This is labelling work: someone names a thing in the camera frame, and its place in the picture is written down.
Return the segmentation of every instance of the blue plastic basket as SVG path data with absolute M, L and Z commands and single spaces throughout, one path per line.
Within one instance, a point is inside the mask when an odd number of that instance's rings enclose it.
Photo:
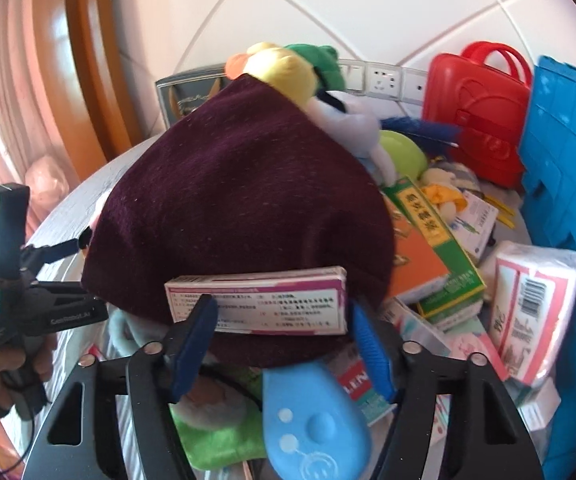
M 576 250 L 576 68 L 542 57 L 519 150 L 522 209 L 535 245 Z M 544 471 L 564 480 L 576 467 L 576 306 L 556 364 L 562 398 Z

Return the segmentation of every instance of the pink curtain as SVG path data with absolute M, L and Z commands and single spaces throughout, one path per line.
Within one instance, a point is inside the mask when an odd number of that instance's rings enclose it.
M 0 0 L 0 184 L 31 188 L 27 235 L 79 184 L 38 71 L 31 0 Z

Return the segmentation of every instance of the red plastic case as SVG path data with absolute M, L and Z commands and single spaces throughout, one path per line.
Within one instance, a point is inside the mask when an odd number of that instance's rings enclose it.
M 499 52 L 510 74 L 485 64 Z M 519 78 L 516 61 L 524 81 Z M 430 65 L 423 119 L 458 124 L 463 131 L 453 158 L 479 178 L 520 187 L 523 165 L 517 149 L 530 100 L 532 72 L 523 56 L 502 43 L 478 41 L 457 56 L 439 54 Z

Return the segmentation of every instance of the yellow-green ball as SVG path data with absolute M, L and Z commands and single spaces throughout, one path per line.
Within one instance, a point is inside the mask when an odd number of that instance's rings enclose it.
M 421 148 L 408 137 L 398 132 L 381 130 L 381 146 L 388 152 L 400 176 L 417 181 L 423 171 L 428 169 L 428 159 Z

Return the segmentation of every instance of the light switch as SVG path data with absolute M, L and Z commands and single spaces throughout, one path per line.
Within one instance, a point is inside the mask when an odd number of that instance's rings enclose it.
M 348 65 L 345 67 L 345 87 L 348 90 L 363 92 L 365 69 L 362 66 Z

